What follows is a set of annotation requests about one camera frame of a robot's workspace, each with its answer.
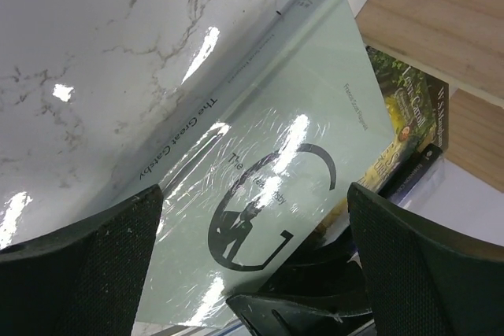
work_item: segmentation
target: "book cover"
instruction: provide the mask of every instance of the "book cover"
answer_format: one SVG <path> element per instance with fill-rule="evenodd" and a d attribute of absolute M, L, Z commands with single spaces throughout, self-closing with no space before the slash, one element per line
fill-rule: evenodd
<path fill-rule="evenodd" d="M 404 160 L 432 141 L 435 114 L 425 73 L 370 46 L 366 49 L 395 132 L 392 143 L 358 180 L 362 186 L 378 191 Z M 345 199 L 324 218 L 302 248 L 328 243 L 348 225 Z"/>
<path fill-rule="evenodd" d="M 298 0 L 124 193 L 165 194 L 137 320 L 223 327 L 393 138 L 347 0 Z"/>
<path fill-rule="evenodd" d="M 429 144 L 420 155 L 412 156 L 399 167 L 379 192 L 388 201 L 402 206 L 409 200 L 410 192 L 422 180 L 432 175 L 432 167 L 443 155 L 443 150 L 435 144 Z"/>

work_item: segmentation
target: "g logo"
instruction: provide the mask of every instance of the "g logo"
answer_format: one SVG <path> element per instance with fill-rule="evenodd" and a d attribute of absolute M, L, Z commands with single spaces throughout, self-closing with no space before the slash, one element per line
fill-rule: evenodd
<path fill-rule="evenodd" d="M 328 166 L 330 182 L 329 190 L 333 190 L 336 185 L 336 166 L 328 152 L 317 145 L 302 143 L 296 153 L 314 153 L 320 157 Z M 256 201 L 249 202 L 242 212 L 226 212 L 226 206 L 235 195 L 236 191 L 257 171 L 280 157 L 277 150 L 266 155 L 255 162 L 247 169 L 233 184 L 230 190 L 220 201 L 208 230 L 208 247 L 213 259 L 227 269 L 233 271 L 261 271 L 275 258 L 275 256 L 289 243 L 294 236 L 287 230 L 283 230 L 280 236 L 284 239 L 282 243 L 272 252 L 272 254 L 261 265 L 241 265 L 233 262 L 239 248 L 245 241 L 247 235 L 252 231 L 254 225 L 251 220 L 261 212 L 262 207 L 258 207 Z M 224 253 L 229 245 L 232 247 L 225 257 Z"/>

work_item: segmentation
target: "plastic wrap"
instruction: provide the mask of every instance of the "plastic wrap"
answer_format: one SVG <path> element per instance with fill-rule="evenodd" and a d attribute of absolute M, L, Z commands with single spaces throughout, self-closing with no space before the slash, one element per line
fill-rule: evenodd
<path fill-rule="evenodd" d="M 392 138 L 347 0 L 298 0 L 126 190 L 165 194 L 137 320 L 225 326 Z"/>

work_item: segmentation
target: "wooden shelf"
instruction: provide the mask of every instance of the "wooden shelf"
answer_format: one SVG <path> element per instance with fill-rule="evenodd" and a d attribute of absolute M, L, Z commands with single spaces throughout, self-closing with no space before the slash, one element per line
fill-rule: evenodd
<path fill-rule="evenodd" d="M 504 109 L 463 90 L 450 99 L 447 158 L 504 192 Z"/>
<path fill-rule="evenodd" d="M 357 22 L 369 45 L 463 89 L 447 157 L 504 192 L 504 0 L 368 0 Z"/>
<path fill-rule="evenodd" d="M 364 40 L 504 107 L 504 0 L 368 0 Z"/>

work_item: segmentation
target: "book spine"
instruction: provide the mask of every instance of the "book spine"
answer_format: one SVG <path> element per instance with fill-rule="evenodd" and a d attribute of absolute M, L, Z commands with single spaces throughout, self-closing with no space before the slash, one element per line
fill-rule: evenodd
<path fill-rule="evenodd" d="M 397 205 L 442 155 L 438 146 L 429 144 L 420 156 L 412 157 L 392 176 L 380 196 Z"/>
<path fill-rule="evenodd" d="M 271 27 L 265 36 L 245 56 L 224 82 L 195 110 L 193 115 L 166 138 L 159 153 L 150 160 L 113 202 L 123 201 L 161 181 L 169 181 L 192 159 L 191 147 L 210 142 L 218 134 L 218 119 L 231 111 L 233 102 L 247 96 L 288 51 L 301 40 L 314 24 L 342 0 L 298 0 Z"/>
<path fill-rule="evenodd" d="M 443 151 L 448 149 L 449 89 L 448 83 L 427 75 L 427 87 L 435 114 L 435 135 L 433 143 Z"/>

